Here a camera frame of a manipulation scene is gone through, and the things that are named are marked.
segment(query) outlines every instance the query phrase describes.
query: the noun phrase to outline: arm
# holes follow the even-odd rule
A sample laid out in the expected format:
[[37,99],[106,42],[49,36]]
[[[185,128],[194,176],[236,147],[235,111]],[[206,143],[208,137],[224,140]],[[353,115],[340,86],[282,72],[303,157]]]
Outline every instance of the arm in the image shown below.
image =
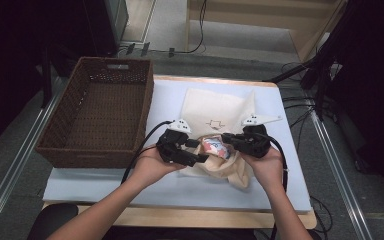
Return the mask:
[[267,193],[281,239],[312,239],[283,190],[282,156],[279,151],[271,147],[260,159],[246,154],[242,154],[242,157],[252,167],[255,177]]
[[145,151],[139,157],[132,175],[126,182],[63,225],[49,239],[101,239],[143,189],[167,173],[181,168],[184,166],[163,162],[155,148]]

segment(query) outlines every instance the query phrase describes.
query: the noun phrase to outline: white cloth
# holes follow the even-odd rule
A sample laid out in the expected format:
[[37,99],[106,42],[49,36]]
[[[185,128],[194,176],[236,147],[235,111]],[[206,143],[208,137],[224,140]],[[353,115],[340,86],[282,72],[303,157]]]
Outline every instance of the white cloth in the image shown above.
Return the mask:
[[[203,136],[228,133],[242,133],[242,121],[255,112],[254,92],[246,99],[208,90],[188,89],[182,107],[181,118],[189,124],[192,139]],[[202,152],[201,145],[195,153]],[[234,151],[229,159],[211,155],[205,163],[197,163],[193,168],[185,168],[186,175],[211,175],[226,178],[239,188],[248,187],[251,169]]]

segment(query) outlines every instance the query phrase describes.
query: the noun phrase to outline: brown woven basket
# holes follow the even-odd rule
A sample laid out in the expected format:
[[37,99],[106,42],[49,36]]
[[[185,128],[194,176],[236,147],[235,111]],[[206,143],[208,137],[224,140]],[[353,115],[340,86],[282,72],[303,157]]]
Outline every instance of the brown woven basket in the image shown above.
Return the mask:
[[36,146],[55,168],[125,168],[145,138],[149,60],[84,57]]

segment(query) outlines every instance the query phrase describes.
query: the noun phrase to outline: gray floor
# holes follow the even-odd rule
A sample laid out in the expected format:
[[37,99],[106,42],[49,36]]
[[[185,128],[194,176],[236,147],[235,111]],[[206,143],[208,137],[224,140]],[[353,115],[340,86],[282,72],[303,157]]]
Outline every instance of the gray floor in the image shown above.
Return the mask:
[[[180,14],[180,11],[183,9],[175,4],[169,4],[169,6],[161,5],[163,3],[167,4],[170,3],[170,1],[158,0],[155,9],[167,9],[175,14]],[[158,25],[157,22],[161,23],[158,19],[164,19],[164,17],[158,17],[157,12],[155,12],[147,35],[148,41],[151,42],[151,48],[161,50],[167,49],[168,47],[176,47],[176,49],[183,47],[184,39],[178,39],[184,36],[182,23],[176,23],[177,30],[175,29],[170,32],[170,34],[175,35],[168,35],[168,33],[161,30],[163,25],[167,25],[166,23],[160,27],[156,26]],[[280,74],[284,63],[297,61],[296,54],[290,45],[287,45],[290,44],[290,40],[288,40],[287,35],[282,35],[281,30],[275,34],[283,36],[282,40],[277,40],[276,37],[273,37],[275,35],[260,38],[260,40],[265,39],[267,41],[271,39],[270,41],[272,42],[270,43],[269,41],[266,44],[261,44],[257,50],[253,49],[255,46],[252,42],[255,42],[256,46],[258,46],[260,42],[257,40],[259,38],[251,36],[250,38],[254,40],[248,41],[247,51],[232,47],[239,46],[239,43],[242,44],[242,38],[226,39],[225,46],[228,47],[214,48],[213,50],[213,45],[223,46],[223,44],[219,44],[220,40],[215,33],[213,36],[211,36],[211,34],[209,33],[210,36],[205,40],[207,50],[204,54],[176,55],[173,58],[168,58],[167,54],[149,53],[146,58],[154,60],[154,72],[157,74],[208,76],[243,80],[270,79]],[[283,41],[284,43],[282,44],[285,44],[284,47],[281,47],[279,43],[278,49],[265,49],[265,47],[277,41]],[[273,55],[264,55],[265,51],[271,52],[269,54]],[[122,52],[120,57],[138,57],[138,54],[138,52],[135,52],[133,56],[126,56],[124,52]],[[298,87],[296,81],[286,80],[282,82],[279,87],[283,97],[303,96],[303,92]],[[23,112],[11,123],[0,138],[0,183],[36,119],[40,104],[41,93],[37,94],[37,96],[26,105]],[[286,110],[288,121],[290,123],[294,122],[305,111],[305,108]],[[352,154],[346,145],[341,129],[329,118],[326,118],[324,124],[328,129],[341,165],[358,203],[366,216],[373,239],[384,239],[384,178],[375,174],[364,175],[356,171]],[[329,238],[358,239],[314,124],[310,119],[305,121],[299,140],[300,127],[301,125],[297,124],[291,131],[296,143],[300,142],[298,152],[309,192],[312,196],[321,200],[332,213],[333,228],[328,233]],[[35,152],[31,154],[14,190],[0,214],[0,239],[26,238],[36,215],[42,207],[41,197],[50,170],[50,164],[43,157]],[[325,224],[328,225],[328,214],[326,210],[316,203],[314,204],[314,208],[320,213]]]
[[129,21],[122,37],[126,42],[143,42],[148,31],[149,20],[155,0],[126,0]]

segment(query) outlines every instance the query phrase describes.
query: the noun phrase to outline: person's left hand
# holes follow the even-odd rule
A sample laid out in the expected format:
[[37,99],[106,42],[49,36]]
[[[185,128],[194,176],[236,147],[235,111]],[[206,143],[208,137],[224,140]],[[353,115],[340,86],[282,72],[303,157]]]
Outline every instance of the person's left hand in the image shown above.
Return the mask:
[[136,162],[136,166],[129,179],[141,184],[143,188],[154,184],[166,174],[185,168],[178,163],[166,163],[160,156],[157,148],[143,152]]

